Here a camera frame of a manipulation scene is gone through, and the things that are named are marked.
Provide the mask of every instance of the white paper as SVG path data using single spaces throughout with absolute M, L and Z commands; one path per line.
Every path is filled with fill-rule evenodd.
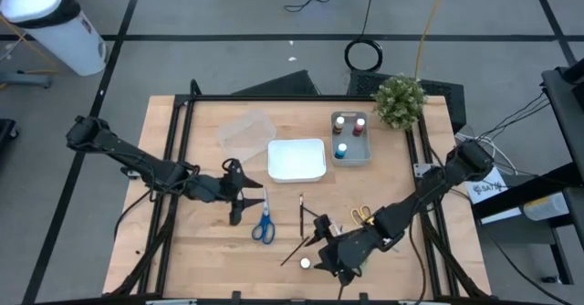
M 470 195 L 473 204 L 478 204 L 481 201 L 488 199 L 494 195 L 498 195 L 506 190 L 505 181 L 503 180 L 503 177 L 501 177 L 501 173 L 499 173 L 499 170 L 496 169 L 495 167 L 493 168 L 491 173 L 489 173 L 489 175 L 485 177 L 483 181 L 466 182 L 464 185 L 466 186 L 466 191 L 468 191 L 468 194 Z M 489 217 L 485 217 L 481 219 L 481 222 L 483 224 L 487 224 L 501 219 L 519 215 L 521 215 L 521 210 L 519 210 L 519 208 L 513 208 Z

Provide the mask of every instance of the white trash can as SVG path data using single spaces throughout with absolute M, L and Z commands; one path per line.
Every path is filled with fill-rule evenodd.
M 0 10 L 80 76 L 105 68 L 106 43 L 76 0 L 2 0 Z

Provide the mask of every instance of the gray floor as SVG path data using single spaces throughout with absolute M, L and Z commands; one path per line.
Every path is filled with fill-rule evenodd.
M 282 6 L 304 0 L 139 0 L 129 35 L 355 34 L 367 0 L 332 0 L 301 13 Z M 578 0 L 548 0 L 566 35 L 584 34 Z M 116 35 L 129 0 L 79 0 L 103 35 Z M 373 0 L 367 32 L 420 34 L 433 0 Z M 9 34 L 0 27 L 0 35 Z M 443 0 L 435 35 L 553 35 L 538 0 Z M 381 41 L 383 73 L 413 73 L 417 42 Z M 204 93 L 226 94 L 307 69 L 323 93 L 347 91 L 346 41 L 126 41 L 113 70 L 100 116 L 116 133 L 139 139 L 151 95 L 185 92 L 191 78 Z M 584 43 L 569 44 L 577 58 Z M 351 59 L 371 65 L 371 53 L 355 48 Z M 2 62 L 3 71 L 43 68 L 25 46 Z M 538 93 L 539 73 L 566 65 L 558 42 L 427 42 L 421 78 L 465 86 L 468 124 L 485 131 Z M 21 137 L 0 165 L 0 304 L 22 300 L 74 153 L 65 133 L 78 114 L 88 114 L 102 74 L 80 78 L 61 67 L 52 89 L 11 86 L 0 91 L 0 117 L 15 119 Z M 544 173 L 569 161 L 551 110 L 509 128 L 497 145 L 519 169 Z M 98 296 L 112 248 L 127 180 L 118 165 L 90 156 L 83 163 L 38 301 Z M 573 229 L 561 231 L 574 263 L 576 286 L 544 287 L 576 303 L 584 296 L 582 249 Z M 481 235 L 493 292 L 507 300 L 551 303 L 513 271 Z M 548 247 L 503 245 L 529 277 L 556 274 Z

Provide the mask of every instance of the blue scissors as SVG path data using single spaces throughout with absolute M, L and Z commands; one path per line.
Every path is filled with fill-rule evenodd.
M 276 235 L 276 227 L 270 218 L 270 206 L 267 202 L 267 191 L 264 189 L 264 211 L 259 224 L 252 230 L 252 238 L 254 240 L 262 240 L 265 245 L 269 245 L 274 240 Z

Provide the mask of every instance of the scissors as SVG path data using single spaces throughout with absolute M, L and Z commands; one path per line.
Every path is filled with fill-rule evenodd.
M 276 235 L 276 227 L 270 218 L 270 207 L 267 202 L 267 191 L 264 189 L 264 211 L 262 218 L 254 229 L 252 230 L 252 238 L 254 240 L 262 240 L 265 245 L 269 245 L 274 240 Z
M 362 205 L 361 208 L 353 208 L 350 210 L 350 216 L 353 218 L 353 222 L 357 225 L 362 225 L 367 222 L 368 224 L 373 224 L 373 217 L 371 217 L 371 208 L 368 205 Z

